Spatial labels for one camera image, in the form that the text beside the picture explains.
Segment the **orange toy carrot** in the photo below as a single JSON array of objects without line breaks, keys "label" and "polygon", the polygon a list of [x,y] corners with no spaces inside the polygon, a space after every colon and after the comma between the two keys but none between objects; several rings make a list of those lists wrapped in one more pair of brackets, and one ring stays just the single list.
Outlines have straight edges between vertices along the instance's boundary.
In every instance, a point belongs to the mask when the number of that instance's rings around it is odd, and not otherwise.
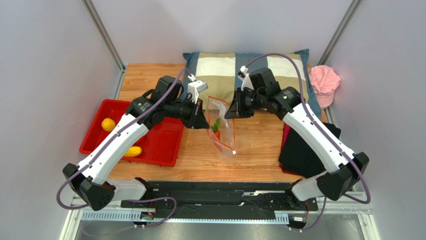
[{"label": "orange toy carrot", "polygon": [[217,118],[214,123],[210,126],[211,131],[216,136],[218,140],[221,140],[221,133],[219,131],[219,127],[221,125],[221,118]]}]

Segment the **clear orange zip top bag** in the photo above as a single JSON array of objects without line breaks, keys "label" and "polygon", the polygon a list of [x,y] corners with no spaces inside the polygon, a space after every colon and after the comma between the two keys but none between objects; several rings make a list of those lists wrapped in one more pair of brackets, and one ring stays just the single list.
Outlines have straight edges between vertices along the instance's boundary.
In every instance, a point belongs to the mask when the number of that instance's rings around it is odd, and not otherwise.
[{"label": "clear orange zip top bag", "polygon": [[210,128],[207,130],[207,135],[219,159],[223,162],[228,162],[237,155],[236,123],[234,119],[225,119],[225,113],[229,108],[230,104],[227,101],[209,96],[204,112],[210,126],[217,118],[221,119],[219,127],[220,140],[216,138]]}]

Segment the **yellow toy lemon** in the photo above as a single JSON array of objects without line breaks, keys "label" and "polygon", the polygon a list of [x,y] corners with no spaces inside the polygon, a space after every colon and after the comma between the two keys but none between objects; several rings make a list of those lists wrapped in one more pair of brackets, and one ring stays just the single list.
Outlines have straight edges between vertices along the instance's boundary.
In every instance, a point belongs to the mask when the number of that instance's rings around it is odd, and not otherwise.
[{"label": "yellow toy lemon", "polygon": [[132,146],[124,153],[123,156],[128,157],[128,158],[135,158],[135,157],[141,155],[142,152],[143,152],[143,150],[140,146]]}]

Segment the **round yellow toy fruit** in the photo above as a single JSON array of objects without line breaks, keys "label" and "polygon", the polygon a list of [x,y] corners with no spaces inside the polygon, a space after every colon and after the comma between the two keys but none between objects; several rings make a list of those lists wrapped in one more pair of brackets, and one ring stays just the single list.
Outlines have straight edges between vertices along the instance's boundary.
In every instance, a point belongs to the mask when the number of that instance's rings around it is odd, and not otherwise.
[{"label": "round yellow toy fruit", "polygon": [[106,132],[111,132],[114,130],[114,128],[116,127],[116,122],[111,119],[111,118],[105,118],[102,122],[101,122],[101,127],[104,131]]}]

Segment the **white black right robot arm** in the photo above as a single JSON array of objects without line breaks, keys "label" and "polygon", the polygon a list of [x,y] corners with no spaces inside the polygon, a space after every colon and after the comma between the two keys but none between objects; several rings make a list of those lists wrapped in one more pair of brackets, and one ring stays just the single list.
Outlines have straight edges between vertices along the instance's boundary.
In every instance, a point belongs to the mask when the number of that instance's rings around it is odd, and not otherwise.
[{"label": "white black right robot arm", "polygon": [[296,131],[325,168],[320,174],[293,183],[288,190],[291,200],[326,197],[337,201],[358,181],[365,182],[363,173],[369,157],[364,152],[355,153],[333,135],[298,90],[291,86],[282,89],[267,67],[249,73],[242,66],[237,76],[242,85],[235,89],[225,119],[250,118],[256,110],[267,110]]}]

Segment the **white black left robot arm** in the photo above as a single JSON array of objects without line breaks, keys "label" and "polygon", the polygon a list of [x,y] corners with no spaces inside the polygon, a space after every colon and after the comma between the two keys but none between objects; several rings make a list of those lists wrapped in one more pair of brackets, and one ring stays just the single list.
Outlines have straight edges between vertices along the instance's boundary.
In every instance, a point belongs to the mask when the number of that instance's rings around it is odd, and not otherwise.
[{"label": "white black left robot arm", "polygon": [[111,171],[139,139],[165,118],[180,120],[188,129],[209,129],[199,94],[208,89],[204,80],[190,75],[187,95],[180,99],[183,88],[178,78],[161,77],[155,89],[135,98],[126,108],[116,127],[100,145],[77,165],[67,164],[62,172],[66,183],[94,211],[110,202],[141,200],[148,184],[140,177],[128,180],[109,179]]}]

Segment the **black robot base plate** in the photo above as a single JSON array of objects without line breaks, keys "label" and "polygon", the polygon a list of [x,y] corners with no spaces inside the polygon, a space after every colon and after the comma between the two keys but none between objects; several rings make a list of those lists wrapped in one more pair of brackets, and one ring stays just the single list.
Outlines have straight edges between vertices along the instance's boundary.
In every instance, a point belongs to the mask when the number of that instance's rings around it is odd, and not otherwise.
[{"label": "black robot base plate", "polygon": [[286,202],[287,182],[148,181],[142,203],[121,207],[149,210],[156,218],[272,219],[279,211],[305,215],[318,211],[311,198],[298,208]]}]

